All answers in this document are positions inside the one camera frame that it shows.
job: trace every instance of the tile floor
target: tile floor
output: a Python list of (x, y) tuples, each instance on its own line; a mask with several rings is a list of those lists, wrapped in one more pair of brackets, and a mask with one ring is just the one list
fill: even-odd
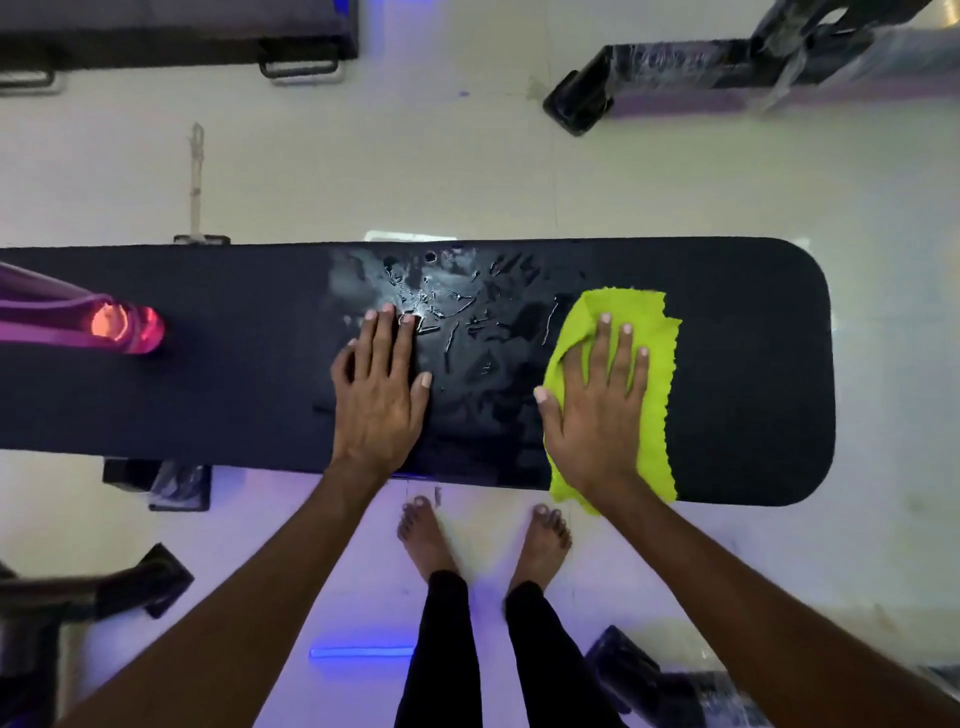
[[(960, 102), (788, 108), (758, 118), (617, 119), (574, 139), (538, 99), (605, 42), (746, 35), (766, 0), (371, 0), (340, 85), (274, 88), (253, 68), (78, 73), (0, 100), (0, 244), (163, 243), (187, 228), (190, 125), (206, 129), (204, 229), (237, 243), (770, 235), (807, 248), (834, 306), (837, 453), (779, 510), (682, 504), (796, 595), (905, 659), (960, 657)], [(956, 19), (934, 0), (926, 27)], [(0, 558), (26, 574), (123, 568), (156, 541), (197, 582), (160, 621), (89, 630), (77, 695), (208, 594), (313, 479), (216, 473), (205, 515), (151, 514), (95, 458), (0, 453)], [(315, 665), (311, 645), (411, 643), (424, 587), (394, 538), (395, 481), (306, 623), (260, 726), (391, 725), (406, 665)], [(474, 589), (489, 725), (526, 724), (498, 599), (540, 494), (443, 485)], [(587, 646), (609, 623), (668, 665), (713, 658), (603, 521), (565, 505), (576, 549), (551, 587)], [(51, 529), (58, 534), (52, 539)]]

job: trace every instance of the pink bottle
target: pink bottle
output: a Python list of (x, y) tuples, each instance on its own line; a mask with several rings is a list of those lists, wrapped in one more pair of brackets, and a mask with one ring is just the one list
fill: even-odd
[(159, 346), (163, 331), (163, 319), (149, 306), (0, 263), (0, 344), (147, 353)]

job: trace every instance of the black pants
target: black pants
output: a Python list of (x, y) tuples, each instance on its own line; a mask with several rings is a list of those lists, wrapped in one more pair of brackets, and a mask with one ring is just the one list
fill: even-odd
[[(577, 645), (532, 581), (504, 602), (530, 728), (623, 728)], [(453, 571), (430, 577), (420, 637), (396, 728), (480, 728), (480, 666), (470, 627), (467, 582)]]

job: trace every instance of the foot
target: foot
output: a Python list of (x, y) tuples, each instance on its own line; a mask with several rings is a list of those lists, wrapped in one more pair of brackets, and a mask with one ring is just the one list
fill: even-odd
[(561, 512), (551, 511), (543, 503), (534, 506), (527, 538), (507, 594), (525, 581), (532, 581), (545, 590), (560, 570), (571, 546), (573, 540)]
[(429, 581), (434, 571), (460, 573), (427, 498), (417, 496), (413, 503), (403, 506), (396, 536), (403, 542), (423, 581)]

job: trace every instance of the yellow-green microfiber cloth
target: yellow-green microfiber cloth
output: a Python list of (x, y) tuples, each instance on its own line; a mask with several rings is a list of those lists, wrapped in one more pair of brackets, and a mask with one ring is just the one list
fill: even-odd
[[(585, 342), (584, 377), (588, 371), (588, 357), (596, 335), (597, 319), (602, 313), (613, 316), (610, 349), (610, 364), (616, 351), (620, 327), (624, 324), (634, 326), (634, 360), (636, 350), (646, 347), (650, 351), (650, 371), (647, 376), (647, 392), (643, 397), (643, 409), (640, 414), (640, 442), (636, 459), (636, 469), (650, 484), (658, 496), (670, 502), (676, 500), (673, 473), (666, 454), (666, 403), (670, 396), (670, 384), (676, 369), (674, 354), (677, 350), (677, 334), (680, 332), (680, 319), (671, 319), (663, 315), (664, 294), (659, 291), (635, 291), (626, 288), (600, 288), (585, 291), (570, 309), (557, 340), (557, 349), (550, 357), (543, 386), (556, 395), (560, 407), (564, 406), (564, 367), (561, 360), (571, 348)], [(633, 367), (630, 380), (633, 381)], [(596, 510), (587, 500), (575, 491), (557, 470), (553, 458), (550, 469), (553, 477), (550, 481), (550, 495), (556, 501), (576, 498), (588, 511)]]

